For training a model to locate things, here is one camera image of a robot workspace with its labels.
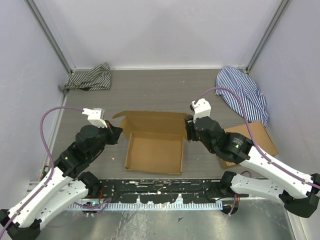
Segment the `aluminium front rail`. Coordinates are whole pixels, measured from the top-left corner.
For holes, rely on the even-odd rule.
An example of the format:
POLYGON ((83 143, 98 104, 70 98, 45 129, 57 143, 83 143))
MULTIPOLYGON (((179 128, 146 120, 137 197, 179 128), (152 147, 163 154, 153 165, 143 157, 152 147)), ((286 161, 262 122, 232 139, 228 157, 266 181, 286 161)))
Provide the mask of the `aluminium front rail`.
MULTIPOLYGON (((39 181, 31 181, 29 183, 29 186, 27 188, 26 196, 35 188, 38 186, 40 182, 39 181)), ((238 194, 240 195, 249 195, 251 197, 258 197, 258 198, 264 198, 264 199, 271 199, 271 198, 279 198, 279 195, 283 193, 284 189, 280 188, 278 185, 271 185, 271 181, 269 182, 266 179, 253 179, 250 178, 249 182, 240 182, 244 183, 241 186, 236 186, 235 190, 239 191, 238 194), (254 186, 253 183, 262 183, 265 184, 262 187, 254 186)))

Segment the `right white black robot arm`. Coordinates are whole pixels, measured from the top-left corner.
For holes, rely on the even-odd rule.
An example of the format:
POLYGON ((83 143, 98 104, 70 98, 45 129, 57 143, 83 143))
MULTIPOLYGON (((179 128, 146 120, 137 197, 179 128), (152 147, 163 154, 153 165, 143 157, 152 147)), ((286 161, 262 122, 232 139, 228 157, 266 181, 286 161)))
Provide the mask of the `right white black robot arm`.
POLYGON ((189 141, 199 141, 222 160, 241 165, 261 175, 254 179, 225 171, 220 179, 220 192, 225 197, 252 195, 274 201, 302 218, 309 218, 317 210, 320 175, 297 171, 255 146, 248 137, 226 132, 219 123, 205 116, 194 120, 188 115, 185 129, 189 141))

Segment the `black white striped cloth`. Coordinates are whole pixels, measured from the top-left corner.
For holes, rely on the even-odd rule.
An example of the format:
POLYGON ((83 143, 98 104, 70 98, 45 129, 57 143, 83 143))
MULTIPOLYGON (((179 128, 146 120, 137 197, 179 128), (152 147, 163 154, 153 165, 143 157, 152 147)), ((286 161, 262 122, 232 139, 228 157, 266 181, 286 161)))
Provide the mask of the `black white striped cloth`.
POLYGON ((112 75, 109 65, 104 62, 86 72, 71 73, 68 81, 58 89, 66 96, 69 90, 100 91, 110 90, 112 75))

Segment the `brown cardboard box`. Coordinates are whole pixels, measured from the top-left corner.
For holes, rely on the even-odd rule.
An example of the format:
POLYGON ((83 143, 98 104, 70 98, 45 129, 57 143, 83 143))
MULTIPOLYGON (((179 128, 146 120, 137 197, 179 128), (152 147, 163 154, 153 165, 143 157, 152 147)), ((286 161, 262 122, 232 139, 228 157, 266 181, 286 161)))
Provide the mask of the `brown cardboard box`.
POLYGON ((190 115, 167 111, 121 111, 113 118, 123 118, 119 127, 129 140, 125 168, 133 172, 180 176, 185 119, 190 115))
POLYGON ((221 155, 216 155, 233 166, 240 165, 260 174, 271 176, 279 162, 270 136, 261 122, 253 122, 225 128, 225 142, 221 145, 221 155))

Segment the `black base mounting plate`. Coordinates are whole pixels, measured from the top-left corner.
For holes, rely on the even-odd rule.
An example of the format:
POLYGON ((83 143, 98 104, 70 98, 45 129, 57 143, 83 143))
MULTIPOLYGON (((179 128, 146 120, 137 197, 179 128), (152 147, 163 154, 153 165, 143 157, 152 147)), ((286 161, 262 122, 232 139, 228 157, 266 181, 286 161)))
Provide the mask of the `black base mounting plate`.
POLYGON ((222 190, 215 179, 101 179, 88 198, 111 198, 112 203, 143 204, 174 203, 182 197, 183 204, 215 203, 234 195, 222 190))

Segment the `blue white striped cloth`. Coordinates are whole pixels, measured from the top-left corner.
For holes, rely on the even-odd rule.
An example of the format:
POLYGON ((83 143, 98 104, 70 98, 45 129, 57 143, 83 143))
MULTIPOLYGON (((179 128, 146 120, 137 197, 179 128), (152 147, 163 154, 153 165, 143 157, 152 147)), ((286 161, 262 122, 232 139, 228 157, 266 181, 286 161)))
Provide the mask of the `blue white striped cloth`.
POLYGON ((244 107, 248 122, 261 122, 264 126, 267 125, 269 119, 267 100, 251 77, 234 67, 225 66, 216 77, 216 86, 219 89, 215 94, 222 97, 238 115, 244 116, 240 104, 230 92, 222 88, 227 88, 237 95, 244 107))

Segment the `aluminium frame post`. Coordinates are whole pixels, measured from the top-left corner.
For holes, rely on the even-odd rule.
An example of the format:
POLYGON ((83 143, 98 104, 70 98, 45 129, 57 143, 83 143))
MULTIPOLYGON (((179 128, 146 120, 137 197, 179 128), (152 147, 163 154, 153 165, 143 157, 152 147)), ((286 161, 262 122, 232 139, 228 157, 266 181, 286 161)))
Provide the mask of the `aluminium frame post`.
POLYGON ((288 6, 290 5, 291 0, 281 0, 278 7, 276 8, 275 13, 273 14, 266 30, 262 38, 260 39, 247 67, 244 69, 245 72, 249 75, 251 70, 253 69, 255 63, 257 62, 260 54, 262 53, 264 47, 266 46, 268 40, 272 36, 274 30, 276 29, 278 23, 280 22, 282 16, 284 15, 285 11, 287 10, 288 6))
POLYGON ((24 1, 28 6, 29 10, 31 11, 32 15, 34 16, 35 20, 37 21, 40 29, 44 33, 45 37, 47 38, 49 44, 51 45, 54 53, 56 54, 57 58, 61 62, 62 66, 66 70, 68 74, 73 73, 73 69, 71 65, 68 63, 65 54, 63 53, 62 49, 60 48, 56 38, 54 37, 50 27, 48 26, 45 18, 43 17, 40 9, 38 8, 36 2, 34 0, 25 0, 24 1))

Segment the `right aluminium frame post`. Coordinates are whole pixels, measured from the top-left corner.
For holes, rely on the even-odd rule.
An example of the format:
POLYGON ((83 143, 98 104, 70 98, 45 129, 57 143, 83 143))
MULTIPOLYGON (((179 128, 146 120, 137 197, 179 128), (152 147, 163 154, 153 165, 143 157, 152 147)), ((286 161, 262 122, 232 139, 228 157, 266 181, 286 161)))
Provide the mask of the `right aluminium frame post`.
POLYGON ((274 30, 276 29, 278 23, 280 22, 282 16, 284 15, 285 11, 287 10, 288 6, 290 5, 291 0, 281 0, 278 7, 276 8, 275 13, 273 14, 266 30, 262 38, 260 39, 247 67, 244 69, 245 72, 249 75, 251 70, 253 69, 255 63, 257 62, 260 54, 262 53, 264 47, 266 46, 268 40, 272 36, 274 30))

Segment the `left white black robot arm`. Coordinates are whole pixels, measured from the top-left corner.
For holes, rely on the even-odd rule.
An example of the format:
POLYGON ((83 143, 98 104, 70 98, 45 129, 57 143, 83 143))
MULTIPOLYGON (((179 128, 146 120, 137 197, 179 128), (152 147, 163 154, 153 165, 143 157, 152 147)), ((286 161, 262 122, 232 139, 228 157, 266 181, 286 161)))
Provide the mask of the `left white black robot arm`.
POLYGON ((122 128, 110 123, 106 128, 82 127, 42 181, 20 203, 1 209, 2 233, 13 240, 35 240, 46 224, 66 207, 84 197, 97 197, 102 189, 100 181, 85 169, 106 145, 117 144, 122 132, 122 128))

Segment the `folded brown cardboard box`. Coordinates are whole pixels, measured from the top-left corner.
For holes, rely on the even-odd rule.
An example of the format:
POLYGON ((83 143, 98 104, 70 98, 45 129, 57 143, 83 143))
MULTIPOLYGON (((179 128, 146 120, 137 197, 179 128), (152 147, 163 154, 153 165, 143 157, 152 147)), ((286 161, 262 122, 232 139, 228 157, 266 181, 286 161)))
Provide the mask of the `folded brown cardboard box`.
POLYGON ((240 165, 260 174, 271 176, 279 162, 270 136, 261 122, 253 122, 225 128, 225 142, 221 145, 221 155, 216 155, 233 166, 240 165))

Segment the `left aluminium frame post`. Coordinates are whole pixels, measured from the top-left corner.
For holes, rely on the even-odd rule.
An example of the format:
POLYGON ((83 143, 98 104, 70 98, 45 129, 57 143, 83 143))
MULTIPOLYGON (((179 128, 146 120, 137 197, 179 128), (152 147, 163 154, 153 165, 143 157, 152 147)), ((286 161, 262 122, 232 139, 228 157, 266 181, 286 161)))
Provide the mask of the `left aluminium frame post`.
POLYGON ((36 2, 34 0, 25 0, 24 1, 28 6, 29 10, 31 11, 32 15, 34 16, 35 20, 37 21, 40 29, 44 33, 45 37, 47 38, 49 44, 51 45, 54 53, 56 54, 57 58, 61 62, 62 66, 66 70, 68 74, 73 73, 73 69, 71 65, 68 63, 65 54, 63 53, 62 49, 60 48, 56 38, 54 37, 50 27, 48 26, 45 18, 43 17, 40 9, 38 8, 36 2))

